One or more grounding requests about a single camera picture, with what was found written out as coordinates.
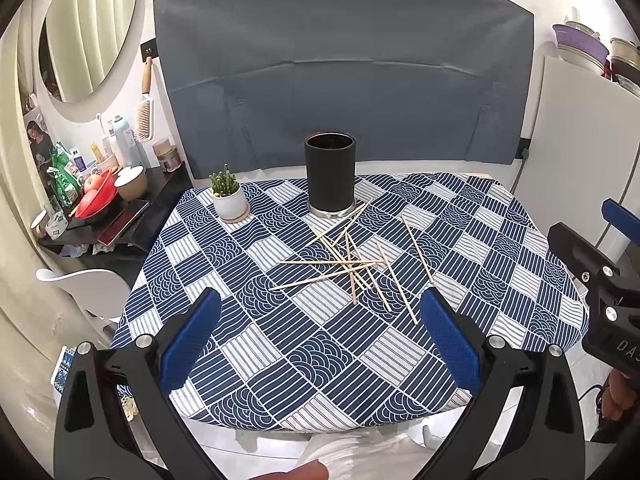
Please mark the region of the right hand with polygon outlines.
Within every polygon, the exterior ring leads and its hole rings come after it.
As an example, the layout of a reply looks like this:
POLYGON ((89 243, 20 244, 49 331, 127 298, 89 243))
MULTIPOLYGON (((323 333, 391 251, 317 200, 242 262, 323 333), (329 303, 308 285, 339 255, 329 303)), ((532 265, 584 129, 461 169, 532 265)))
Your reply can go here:
POLYGON ((611 370, 603 388, 602 415, 609 420, 619 420, 636 402, 637 393, 629 378, 619 370, 611 370))

